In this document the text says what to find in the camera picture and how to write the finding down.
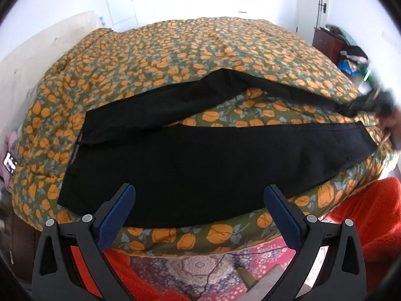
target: silver screw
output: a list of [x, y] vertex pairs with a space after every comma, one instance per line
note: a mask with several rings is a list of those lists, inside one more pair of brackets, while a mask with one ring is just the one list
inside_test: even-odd
[[345, 225], [347, 225], [347, 226], [354, 226], [354, 222], [353, 222], [351, 219], [347, 218], [347, 219], [345, 220]]
[[92, 219], [93, 219], [93, 216], [92, 216], [91, 214], [87, 214], [87, 215], [84, 215], [84, 216], [82, 217], [82, 222], [88, 223], [88, 222], [90, 222]]
[[46, 221], [46, 226], [52, 226], [53, 224], [54, 224], [54, 219], [53, 219], [53, 218], [48, 219], [48, 220]]
[[318, 221], [318, 218], [315, 215], [308, 215], [306, 216], [306, 219], [310, 223], [316, 223]]

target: black fabric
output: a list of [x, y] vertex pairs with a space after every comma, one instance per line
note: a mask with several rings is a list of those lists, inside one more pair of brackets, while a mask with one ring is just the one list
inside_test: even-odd
[[377, 148], [361, 123], [162, 127], [247, 87], [338, 109], [324, 97], [229, 70], [110, 103], [87, 113], [59, 204], [79, 215], [94, 213], [130, 183], [137, 199], [126, 226], [201, 225], [263, 208], [269, 184], [286, 197], [299, 195]]

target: phone screen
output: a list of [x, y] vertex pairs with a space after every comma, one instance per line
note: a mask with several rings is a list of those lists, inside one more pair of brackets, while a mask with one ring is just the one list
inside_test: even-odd
[[7, 155], [5, 156], [3, 164], [8, 172], [14, 174], [15, 169], [17, 168], [17, 161], [10, 153], [7, 153]]

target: green bedspread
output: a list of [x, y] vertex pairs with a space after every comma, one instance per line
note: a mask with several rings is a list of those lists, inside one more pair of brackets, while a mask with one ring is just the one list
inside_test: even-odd
[[[324, 55], [264, 20], [201, 18], [159, 22], [124, 33], [98, 29], [64, 54], [39, 83], [20, 140], [13, 189], [17, 215], [39, 230], [49, 218], [59, 223], [79, 219], [57, 205], [57, 198], [87, 110], [163, 85], [198, 80], [220, 68], [245, 71], [341, 102], [358, 94]], [[356, 188], [377, 179], [396, 159], [390, 143], [380, 144], [381, 131], [371, 115], [361, 113], [354, 119], [344, 118], [249, 89], [180, 122], [247, 127], [352, 121], [363, 122], [380, 147], [362, 163], [292, 198], [305, 214], [322, 216]], [[266, 209], [256, 209], [209, 225], [123, 228], [114, 246], [122, 252], [147, 256], [210, 254], [246, 248], [278, 234]]]

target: wooden dresser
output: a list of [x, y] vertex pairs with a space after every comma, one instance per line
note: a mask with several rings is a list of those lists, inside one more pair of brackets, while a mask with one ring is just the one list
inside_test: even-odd
[[312, 46], [326, 55], [335, 65], [337, 65], [340, 52], [343, 50], [346, 42], [320, 28], [315, 29]]

